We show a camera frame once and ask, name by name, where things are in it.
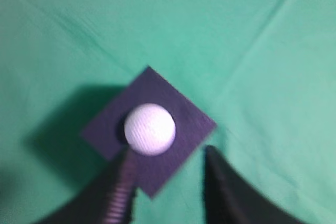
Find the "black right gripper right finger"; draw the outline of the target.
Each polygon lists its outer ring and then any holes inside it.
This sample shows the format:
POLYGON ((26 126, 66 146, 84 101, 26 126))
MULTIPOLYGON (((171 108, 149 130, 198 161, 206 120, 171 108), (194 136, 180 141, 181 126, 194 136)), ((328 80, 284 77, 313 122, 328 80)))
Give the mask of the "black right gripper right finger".
POLYGON ((206 223, 305 223, 247 183, 213 145, 204 149, 203 201, 206 223))

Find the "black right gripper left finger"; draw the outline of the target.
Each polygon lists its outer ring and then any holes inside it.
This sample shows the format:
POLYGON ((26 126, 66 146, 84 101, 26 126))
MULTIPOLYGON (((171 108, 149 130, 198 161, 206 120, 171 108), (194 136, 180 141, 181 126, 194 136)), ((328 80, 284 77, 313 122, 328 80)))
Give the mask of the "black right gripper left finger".
POLYGON ((136 154, 125 147, 76 197, 37 223, 131 223, 136 154))

